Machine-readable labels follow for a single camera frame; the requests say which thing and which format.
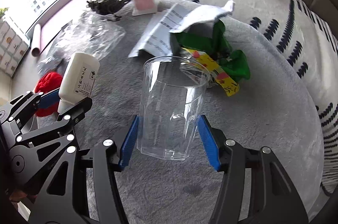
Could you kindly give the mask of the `white plastic bottle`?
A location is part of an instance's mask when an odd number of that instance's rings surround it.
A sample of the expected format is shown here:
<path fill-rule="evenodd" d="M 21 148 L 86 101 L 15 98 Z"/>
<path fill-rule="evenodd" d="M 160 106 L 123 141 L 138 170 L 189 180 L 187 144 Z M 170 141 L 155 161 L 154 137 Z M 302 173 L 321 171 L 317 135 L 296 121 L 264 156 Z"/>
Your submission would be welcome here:
<path fill-rule="evenodd" d="M 90 54 L 75 52 L 72 55 L 59 89 L 58 113 L 90 97 L 99 68 L 99 61 Z"/>

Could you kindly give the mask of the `clear plastic cup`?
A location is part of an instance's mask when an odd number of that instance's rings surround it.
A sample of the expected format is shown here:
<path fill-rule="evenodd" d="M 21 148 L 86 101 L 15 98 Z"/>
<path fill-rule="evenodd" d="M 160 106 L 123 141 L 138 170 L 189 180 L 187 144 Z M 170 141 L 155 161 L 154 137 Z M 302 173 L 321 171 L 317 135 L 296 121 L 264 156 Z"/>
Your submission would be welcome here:
<path fill-rule="evenodd" d="M 210 72 L 178 56 L 144 64 L 137 149 L 163 160 L 185 160 L 202 112 Z"/>

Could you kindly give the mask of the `green snack wrapper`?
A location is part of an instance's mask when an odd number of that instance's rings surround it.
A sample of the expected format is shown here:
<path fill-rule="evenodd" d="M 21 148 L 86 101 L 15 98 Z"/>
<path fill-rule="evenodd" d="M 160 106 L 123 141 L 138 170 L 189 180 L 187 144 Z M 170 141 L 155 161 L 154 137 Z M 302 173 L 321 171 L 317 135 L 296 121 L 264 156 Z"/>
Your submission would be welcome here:
<path fill-rule="evenodd" d="M 245 53 L 233 49 L 225 38 L 226 27 L 218 20 L 211 24 L 195 24 L 182 32 L 170 34 L 172 44 L 177 44 L 189 57 L 202 64 L 228 97 L 240 90 L 239 82 L 250 79 L 250 69 Z"/>

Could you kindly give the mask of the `white printed paper sheets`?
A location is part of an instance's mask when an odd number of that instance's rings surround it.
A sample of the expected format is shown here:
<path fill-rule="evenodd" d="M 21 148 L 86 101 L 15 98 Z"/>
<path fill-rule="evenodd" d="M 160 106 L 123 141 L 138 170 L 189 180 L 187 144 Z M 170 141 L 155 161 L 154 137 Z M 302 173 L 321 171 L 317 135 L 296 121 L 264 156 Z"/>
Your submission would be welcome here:
<path fill-rule="evenodd" d="M 129 53 L 137 57 L 141 50 L 157 56 L 172 56 L 178 53 L 178 41 L 174 35 L 191 33 L 200 37 L 212 37 L 213 27 L 220 18 L 231 15 L 235 2 L 229 0 L 223 7 L 200 5 L 189 10 L 180 4 L 153 15 L 142 37 Z"/>

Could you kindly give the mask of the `red cloth ball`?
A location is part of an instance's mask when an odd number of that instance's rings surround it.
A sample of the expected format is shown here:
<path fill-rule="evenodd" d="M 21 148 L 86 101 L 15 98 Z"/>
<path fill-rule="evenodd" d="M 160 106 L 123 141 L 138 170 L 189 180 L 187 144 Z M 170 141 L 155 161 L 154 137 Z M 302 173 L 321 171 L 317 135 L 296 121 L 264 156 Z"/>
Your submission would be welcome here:
<path fill-rule="evenodd" d="M 35 86 L 34 92 L 43 92 L 48 93 L 53 91 L 61 86 L 61 82 L 63 77 L 57 72 L 48 72 L 41 79 L 39 79 L 38 83 Z M 47 107 L 46 109 L 38 109 L 36 112 L 37 117 L 46 117 L 55 112 L 57 112 L 59 106 L 59 101 L 56 101 L 55 104 Z"/>

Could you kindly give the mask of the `rolled purple yoga mat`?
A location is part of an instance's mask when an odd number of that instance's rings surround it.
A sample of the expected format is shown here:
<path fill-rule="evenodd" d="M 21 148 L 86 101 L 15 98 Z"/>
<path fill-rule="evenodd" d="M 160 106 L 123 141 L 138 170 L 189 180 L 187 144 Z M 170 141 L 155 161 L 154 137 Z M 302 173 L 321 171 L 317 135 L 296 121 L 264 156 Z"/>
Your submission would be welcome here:
<path fill-rule="evenodd" d="M 41 25 L 36 24 L 31 40 L 31 55 L 38 57 L 41 54 Z"/>

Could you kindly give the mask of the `white storage boxes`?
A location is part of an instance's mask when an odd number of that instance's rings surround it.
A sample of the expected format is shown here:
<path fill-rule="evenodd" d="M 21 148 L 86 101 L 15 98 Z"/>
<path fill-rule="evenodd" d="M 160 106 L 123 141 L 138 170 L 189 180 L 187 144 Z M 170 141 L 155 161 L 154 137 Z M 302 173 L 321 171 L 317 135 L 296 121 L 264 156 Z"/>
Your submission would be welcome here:
<path fill-rule="evenodd" d="M 30 41 L 10 17 L 3 16 L 0 42 L 1 71 L 12 78 L 29 49 Z"/>

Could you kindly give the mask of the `grey fluffy table cover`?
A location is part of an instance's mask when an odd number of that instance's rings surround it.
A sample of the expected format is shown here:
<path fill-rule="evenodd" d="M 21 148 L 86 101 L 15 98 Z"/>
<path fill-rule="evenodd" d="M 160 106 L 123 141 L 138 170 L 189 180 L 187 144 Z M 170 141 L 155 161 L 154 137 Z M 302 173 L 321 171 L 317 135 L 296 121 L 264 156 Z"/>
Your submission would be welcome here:
<path fill-rule="evenodd" d="M 137 113 L 144 59 L 129 59 L 127 53 L 146 21 L 122 19 L 125 36 L 101 60 L 93 108 L 76 131 L 82 147 L 116 134 Z M 246 171 L 240 222 L 251 220 L 249 198 L 260 197 L 269 223 L 307 223 L 307 209 L 316 199 L 323 168 L 323 145 L 313 101 L 295 71 L 263 37 L 233 19 L 225 22 L 226 36 L 245 51 L 253 75 L 232 97 L 220 87 L 210 88 L 203 113 L 212 127 L 243 146 L 270 146 L 292 180 L 285 185 L 279 168 L 270 165 L 271 189 L 255 190 L 249 185 L 253 172 Z M 134 152 L 131 165 L 117 175 L 117 183 L 130 223 L 230 223 L 233 201 L 220 218 L 211 214 L 221 177 L 208 162 L 201 139 L 196 139 L 190 157 L 181 162 Z"/>

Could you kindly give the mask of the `clear crumpled plastic bag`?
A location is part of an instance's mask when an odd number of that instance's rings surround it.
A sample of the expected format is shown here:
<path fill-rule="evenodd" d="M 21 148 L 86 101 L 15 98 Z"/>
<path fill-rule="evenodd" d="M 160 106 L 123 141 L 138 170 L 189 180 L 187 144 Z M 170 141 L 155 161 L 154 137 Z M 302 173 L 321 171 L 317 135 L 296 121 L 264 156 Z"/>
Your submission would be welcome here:
<path fill-rule="evenodd" d="M 72 19 L 55 37 L 47 57 L 38 67 L 53 70 L 68 62 L 76 52 L 87 53 L 97 60 L 107 56 L 123 39 L 125 29 L 116 23 L 113 15 L 99 15 L 84 11 Z"/>

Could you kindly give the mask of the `black spiky pinecone object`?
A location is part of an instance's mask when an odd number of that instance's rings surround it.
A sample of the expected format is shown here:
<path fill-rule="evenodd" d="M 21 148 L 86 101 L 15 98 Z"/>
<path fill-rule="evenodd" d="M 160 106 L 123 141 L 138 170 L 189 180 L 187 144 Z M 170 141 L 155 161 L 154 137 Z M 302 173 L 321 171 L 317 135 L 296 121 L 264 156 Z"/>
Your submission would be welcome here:
<path fill-rule="evenodd" d="M 113 21 L 119 21 L 120 15 L 117 13 L 131 0 L 90 0 L 87 1 L 87 7 L 98 15 L 112 17 Z"/>

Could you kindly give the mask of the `white black patterned rug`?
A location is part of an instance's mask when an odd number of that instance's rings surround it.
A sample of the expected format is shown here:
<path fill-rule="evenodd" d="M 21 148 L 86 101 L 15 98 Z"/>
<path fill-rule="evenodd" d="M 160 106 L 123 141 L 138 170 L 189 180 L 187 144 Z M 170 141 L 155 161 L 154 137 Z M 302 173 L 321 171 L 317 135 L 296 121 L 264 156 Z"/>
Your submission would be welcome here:
<path fill-rule="evenodd" d="M 223 6 L 229 0 L 187 0 Z M 322 185 L 337 186 L 337 37 L 302 0 L 233 0 L 233 16 L 269 40 L 305 83 L 324 139 Z"/>

